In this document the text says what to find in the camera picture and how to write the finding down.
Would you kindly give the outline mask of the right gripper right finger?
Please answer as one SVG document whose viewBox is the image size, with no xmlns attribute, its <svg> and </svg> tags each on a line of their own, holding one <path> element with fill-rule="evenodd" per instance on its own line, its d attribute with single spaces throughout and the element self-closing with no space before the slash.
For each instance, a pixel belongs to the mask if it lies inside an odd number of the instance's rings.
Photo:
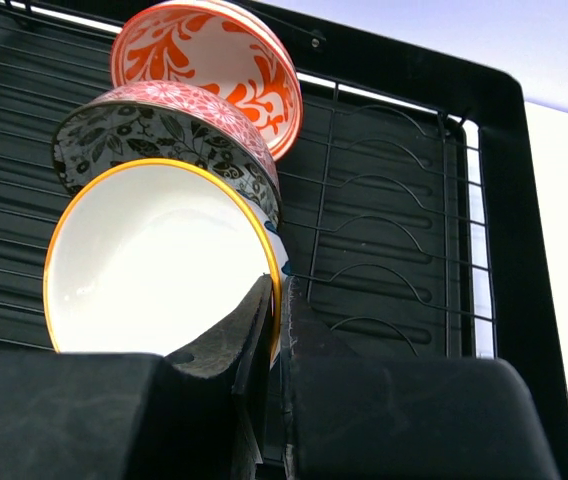
<svg viewBox="0 0 568 480">
<path fill-rule="evenodd" d="M 294 278 L 281 307 L 290 479 L 556 479 L 531 393 L 507 362 L 364 357 Z"/>
</svg>

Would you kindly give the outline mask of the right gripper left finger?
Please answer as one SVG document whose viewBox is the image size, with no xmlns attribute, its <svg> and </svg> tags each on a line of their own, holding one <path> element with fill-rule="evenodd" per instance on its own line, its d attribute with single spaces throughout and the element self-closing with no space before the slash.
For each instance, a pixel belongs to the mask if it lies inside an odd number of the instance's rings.
<svg viewBox="0 0 568 480">
<path fill-rule="evenodd" d="M 0 479 L 252 479 L 272 281 L 166 356 L 0 350 Z"/>
</svg>

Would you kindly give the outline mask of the white bowl pink rim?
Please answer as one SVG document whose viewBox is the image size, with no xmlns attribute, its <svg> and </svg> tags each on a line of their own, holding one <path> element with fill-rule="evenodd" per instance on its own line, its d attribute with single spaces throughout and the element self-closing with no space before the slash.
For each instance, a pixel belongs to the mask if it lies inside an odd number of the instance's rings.
<svg viewBox="0 0 568 480">
<path fill-rule="evenodd" d="M 191 164 L 147 158 L 91 180 L 49 242 L 42 291 L 59 353 L 167 355 L 230 314 L 261 276 L 279 313 L 289 257 L 245 194 Z"/>
</svg>

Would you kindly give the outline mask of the black leaf pattern bowl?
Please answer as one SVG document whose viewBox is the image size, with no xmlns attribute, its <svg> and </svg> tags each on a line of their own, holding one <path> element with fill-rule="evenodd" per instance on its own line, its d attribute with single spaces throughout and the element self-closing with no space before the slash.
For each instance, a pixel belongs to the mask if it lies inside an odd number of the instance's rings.
<svg viewBox="0 0 568 480">
<path fill-rule="evenodd" d="M 281 220 L 275 161 L 261 134 L 238 108 L 200 87 L 175 81 L 116 87 L 72 111 L 56 128 L 50 152 L 70 195 L 122 163 L 175 159 L 220 178 L 274 225 Z"/>
</svg>

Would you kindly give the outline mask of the orange floral bowl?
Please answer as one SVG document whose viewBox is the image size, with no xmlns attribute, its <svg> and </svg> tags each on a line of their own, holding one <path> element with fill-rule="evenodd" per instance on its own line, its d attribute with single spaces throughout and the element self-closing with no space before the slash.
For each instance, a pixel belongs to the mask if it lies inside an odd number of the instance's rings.
<svg viewBox="0 0 568 480">
<path fill-rule="evenodd" d="M 288 51 L 228 1 L 164 1 L 135 14 L 113 42 L 110 74 L 116 86 L 173 80 L 211 91 L 248 117 L 275 159 L 301 130 L 302 92 Z"/>
</svg>

